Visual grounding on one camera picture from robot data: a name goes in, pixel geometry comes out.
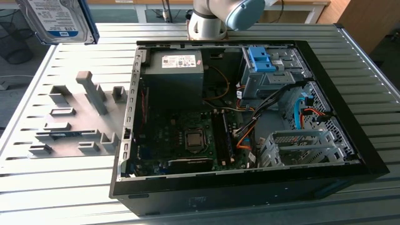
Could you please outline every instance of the black trash can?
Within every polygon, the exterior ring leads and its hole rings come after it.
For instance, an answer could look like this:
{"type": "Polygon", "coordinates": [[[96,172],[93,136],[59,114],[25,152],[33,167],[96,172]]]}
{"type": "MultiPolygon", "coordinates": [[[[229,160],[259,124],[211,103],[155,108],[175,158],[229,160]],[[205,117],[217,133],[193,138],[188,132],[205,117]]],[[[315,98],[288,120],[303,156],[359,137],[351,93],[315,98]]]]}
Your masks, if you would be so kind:
{"type": "Polygon", "coordinates": [[[16,26],[9,22],[0,22],[0,56],[9,64],[21,64],[33,57],[16,26]]]}
{"type": "Polygon", "coordinates": [[[0,9],[0,23],[12,23],[17,27],[23,39],[28,39],[35,34],[21,11],[17,9],[0,9]]]}

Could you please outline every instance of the table surface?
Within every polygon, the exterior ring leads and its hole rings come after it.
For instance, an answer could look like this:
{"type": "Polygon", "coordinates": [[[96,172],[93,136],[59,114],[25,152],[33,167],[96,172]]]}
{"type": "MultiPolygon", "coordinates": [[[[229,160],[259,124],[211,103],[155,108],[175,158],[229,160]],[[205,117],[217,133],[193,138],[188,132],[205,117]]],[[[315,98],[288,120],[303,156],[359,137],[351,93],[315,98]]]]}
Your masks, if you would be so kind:
{"type": "Polygon", "coordinates": [[[333,25],[256,24],[229,32],[231,39],[307,40],[372,141],[391,173],[323,200],[216,210],[137,219],[109,199],[113,156],[28,159],[24,142],[44,118],[27,118],[49,84],[72,82],[76,71],[91,70],[104,90],[129,84],[139,40],[185,40],[184,24],[97,24],[97,45],[52,46],[0,139],[0,221],[12,224],[400,224],[400,104],[399,92],[369,59],[333,25]]]}
{"type": "MultiPolygon", "coordinates": [[[[160,0],[131,0],[133,4],[161,4],[160,0]]],[[[132,4],[131,2],[119,2],[115,0],[87,0],[89,4],[132,4]]],[[[1,3],[15,3],[15,0],[0,0],[1,3]]],[[[169,0],[171,4],[193,4],[193,0],[169,0]]],[[[284,0],[284,4],[287,5],[329,5],[331,0],[284,0]]]]}

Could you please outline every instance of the ram slot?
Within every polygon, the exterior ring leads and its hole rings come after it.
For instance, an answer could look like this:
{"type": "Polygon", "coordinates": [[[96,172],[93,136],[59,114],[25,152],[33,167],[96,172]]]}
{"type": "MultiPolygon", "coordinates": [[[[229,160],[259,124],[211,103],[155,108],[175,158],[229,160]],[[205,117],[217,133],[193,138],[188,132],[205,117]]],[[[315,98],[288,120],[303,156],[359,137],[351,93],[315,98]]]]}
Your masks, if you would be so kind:
{"type": "Polygon", "coordinates": [[[211,114],[211,122],[217,162],[219,165],[228,165],[233,162],[233,148],[224,111],[213,111],[211,114]]]}

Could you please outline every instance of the blue cable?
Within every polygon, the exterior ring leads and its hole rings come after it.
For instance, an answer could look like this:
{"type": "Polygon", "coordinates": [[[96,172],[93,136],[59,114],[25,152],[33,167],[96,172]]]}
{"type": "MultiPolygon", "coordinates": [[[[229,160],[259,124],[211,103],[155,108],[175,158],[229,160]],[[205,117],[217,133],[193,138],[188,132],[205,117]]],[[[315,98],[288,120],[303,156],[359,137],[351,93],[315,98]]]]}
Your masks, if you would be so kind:
{"type": "Polygon", "coordinates": [[[301,129],[300,115],[299,115],[299,106],[301,101],[305,101],[305,98],[300,97],[295,102],[295,126],[297,130],[301,129]]]}

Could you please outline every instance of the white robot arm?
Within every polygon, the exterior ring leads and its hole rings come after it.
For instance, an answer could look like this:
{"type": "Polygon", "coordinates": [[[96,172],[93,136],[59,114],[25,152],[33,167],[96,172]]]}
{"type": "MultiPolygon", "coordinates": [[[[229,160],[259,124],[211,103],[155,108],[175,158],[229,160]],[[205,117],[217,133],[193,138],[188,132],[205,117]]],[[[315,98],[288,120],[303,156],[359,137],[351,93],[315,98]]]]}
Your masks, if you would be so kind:
{"type": "Polygon", "coordinates": [[[245,30],[259,20],[264,0],[195,0],[188,32],[193,40],[220,40],[227,27],[245,30]]]}

